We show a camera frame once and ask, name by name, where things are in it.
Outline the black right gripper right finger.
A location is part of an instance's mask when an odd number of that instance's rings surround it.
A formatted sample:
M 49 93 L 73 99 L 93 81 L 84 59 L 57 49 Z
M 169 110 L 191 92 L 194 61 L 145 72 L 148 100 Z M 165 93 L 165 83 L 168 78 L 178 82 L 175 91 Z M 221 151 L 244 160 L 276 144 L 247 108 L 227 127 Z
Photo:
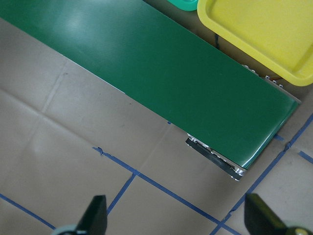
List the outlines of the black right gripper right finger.
M 245 197 L 244 224 L 250 235 L 284 235 L 287 231 L 286 224 L 256 193 Z

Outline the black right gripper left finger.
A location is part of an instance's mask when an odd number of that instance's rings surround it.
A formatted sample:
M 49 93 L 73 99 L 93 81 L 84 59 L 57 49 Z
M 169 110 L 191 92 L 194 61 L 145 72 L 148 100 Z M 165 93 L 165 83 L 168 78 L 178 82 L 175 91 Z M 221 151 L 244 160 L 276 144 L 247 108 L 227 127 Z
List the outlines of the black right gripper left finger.
M 105 195 L 96 195 L 75 227 L 76 235 L 104 235 L 107 230 Z

